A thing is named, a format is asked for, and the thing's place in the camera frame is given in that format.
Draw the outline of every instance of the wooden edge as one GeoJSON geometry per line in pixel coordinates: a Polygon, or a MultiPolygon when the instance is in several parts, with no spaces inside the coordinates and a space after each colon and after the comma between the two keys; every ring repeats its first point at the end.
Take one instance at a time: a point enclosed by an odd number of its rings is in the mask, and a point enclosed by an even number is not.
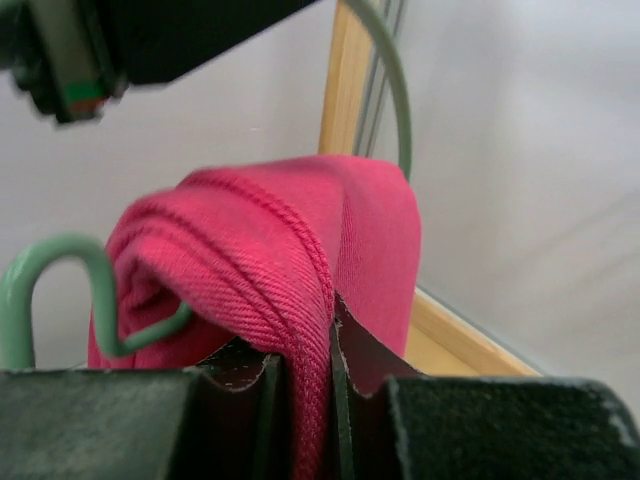
{"type": "Polygon", "coordinates": [[[414,297],[411,323],[480,375],[539,375],[534,368],[422,293],[414,297]]]}
{"type": "Polygon", "coordinates": [[[353,153],[371,48],[369,34],[339,0],[333,21],[318,153],[353,153]]]}

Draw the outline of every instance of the white surface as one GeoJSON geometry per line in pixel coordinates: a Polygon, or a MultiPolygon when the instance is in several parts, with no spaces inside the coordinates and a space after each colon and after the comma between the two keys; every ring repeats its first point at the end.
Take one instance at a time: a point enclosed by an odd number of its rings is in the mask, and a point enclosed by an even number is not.
{"type": "MultiPolygon", "coordinates": [[[[138,196],[208,165],[317,151],[335,2],[325,0],[159,92],[129,92],[98,126],[54,132],[0,76],[0,266],[30,242],[106,239],[138,196]]],[[[57,266],[34,301],[38,366],[83,362],[88,283],[57,266]]]]}
{"type": "MultiPolygon", "coordinates": [[[[410,0],[420,286],[640,415],[640,2],[410,0]]],[[[390,101],[376,155],[396,158],[390,101]]]]}

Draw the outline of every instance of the green metal hook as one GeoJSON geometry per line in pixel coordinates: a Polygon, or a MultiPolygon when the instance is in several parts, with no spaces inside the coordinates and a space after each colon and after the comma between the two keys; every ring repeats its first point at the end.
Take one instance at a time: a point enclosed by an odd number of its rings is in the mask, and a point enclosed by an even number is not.
{"type": "Polygon", "coordinates": [[[87,270],[96,340],[107,356],[130,355],[177,332],[189,321],[191,309],[183,303],[171,317],[120,340],[116,280],[102,243],[80,233],[57,235],[24,249],[0,279],[0,348],[5,368],[35,367],[31,321],[33,290],[42,272],[63,258],[78,258],[87,270]]]}

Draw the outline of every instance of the pink cloth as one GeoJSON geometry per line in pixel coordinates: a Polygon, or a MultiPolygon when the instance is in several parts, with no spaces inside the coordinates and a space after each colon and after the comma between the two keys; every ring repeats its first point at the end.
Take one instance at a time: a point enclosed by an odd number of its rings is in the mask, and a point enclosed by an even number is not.
{"type": "Polygon", "coordinates": [[[107,243],[120,335],[174,313],[197,318],[126,358],[91,368],[193,365],[239,335],[292,372],[294,478],[314,478],[329,406],[334,290],[402,355],[418,270],[420,220],[400,170],[350,156],[206,169],[131,205],[107,243]]]}

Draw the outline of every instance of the folded towel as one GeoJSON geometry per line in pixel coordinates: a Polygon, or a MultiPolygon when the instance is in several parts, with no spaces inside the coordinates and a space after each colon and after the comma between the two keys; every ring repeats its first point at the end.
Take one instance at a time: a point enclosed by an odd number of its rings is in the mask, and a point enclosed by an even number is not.
{"type": "Polygon", "coordinates": [[[400,170],[313,156],[192,173],[131,205],[107,242],[120,335],[195,312],[182,331],[91,368],[193,365],[238,335],[291,369],[294,478],[319,471],[329,409],[334,291],[402,355],[418,270],[420,220],[400,170]]]}

